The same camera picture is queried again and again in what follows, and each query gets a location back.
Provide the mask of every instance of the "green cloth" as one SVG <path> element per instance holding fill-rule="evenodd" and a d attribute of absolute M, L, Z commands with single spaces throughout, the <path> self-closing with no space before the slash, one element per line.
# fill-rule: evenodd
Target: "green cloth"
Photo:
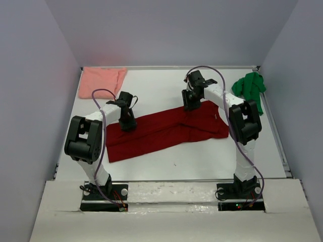
<path fill-rule="evenodd" d="M 263 77 L 257 72 L 248 73 L 232 86 L 232 91 L 237 97 L 243 95 L 247 101 L 250 99 L 256 101 L 259 115 L 263 114 L 260 103 L 260 92 L 264 92 L 265 90 L 266 87 L 263 84 Z"/>

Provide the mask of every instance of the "wall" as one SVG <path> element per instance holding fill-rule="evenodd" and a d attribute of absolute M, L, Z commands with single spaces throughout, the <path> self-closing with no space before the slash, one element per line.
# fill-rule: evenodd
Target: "wall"
<path fill-rule="evenodd" d="M 297 0 L 46 0 L 81 66 L 259 65 Z"/>
<path fill-rule="evenodd" d="M 0 237 L 29 241 L 80 68 L 45 1 L 0 7 Z"/>
<path fill-rule="evenodd" d="M 300 0 L 261 67 L 288 163 L 303 180 L 321 238 L 322 9 L 322 0 Z"/>

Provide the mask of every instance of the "red cloth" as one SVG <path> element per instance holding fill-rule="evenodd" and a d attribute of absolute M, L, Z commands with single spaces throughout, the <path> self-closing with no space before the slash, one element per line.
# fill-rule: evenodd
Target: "red cloth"
<path fill-rule="evenodd" d="M 129 159 L 184 142 L 226 138 L 228 126 L 219 116 L 218 106 L 202 102 L 194 111 L 184 107 L 153 113 L 136 119 L 137 129 L 123 132 L 119 124 L 106 128 L 109 162 Z"/>

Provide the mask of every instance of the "cloth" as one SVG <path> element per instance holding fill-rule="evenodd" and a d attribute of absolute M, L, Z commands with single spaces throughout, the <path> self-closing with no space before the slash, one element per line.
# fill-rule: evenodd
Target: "cloth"
<path fill-rule="evenodd" d="M 79 98 L 92 98 L 92 92 L 99 88 L 108 89 L 117 95 L 121 89 L 126 73 L 126 68 L 108 69 L 84 67 L 79 88 Z M 113 99 L 113 96 L 106 91 L 97 91 L 94 97 Z"/>
<path fill-rule="evenodd" d="M 259 115 L 263 114 L 260 102 L 260 92 L 265 92 L 266 87 L 263 84 L 263 77 L 257 72 L 248 73 L 244 78 L 239 79 L 232 86 L 234 95 L 241 96 L 248 101 L 253 99 L 257 103 Z"/>
<path fill-rule="evenodd" d="M 106 128 L 109 162 L 129 159 L 184 142 L 226 138 L 228 126 L 219 116 L 218 106 L 202 102 L 194 111 L 184 107 L 153 113 L 136 119 L 137 129 L 127 133 L 119 124 Z"/>

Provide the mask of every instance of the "pink cloth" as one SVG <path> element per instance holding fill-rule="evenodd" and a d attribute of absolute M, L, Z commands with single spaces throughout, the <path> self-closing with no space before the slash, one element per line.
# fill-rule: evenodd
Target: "pink cloth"
<path fill-rule="evenodd" d="M 84 67 L 79 89 L 79 98 L 92 98 L 95 89 L 105 88 L 115 95 L 121 89 L 127 69 L 108 69 L 98 67 Z M 97 91 L 95 98 L 113 99 L 113 96 L 106 91 Z"/>

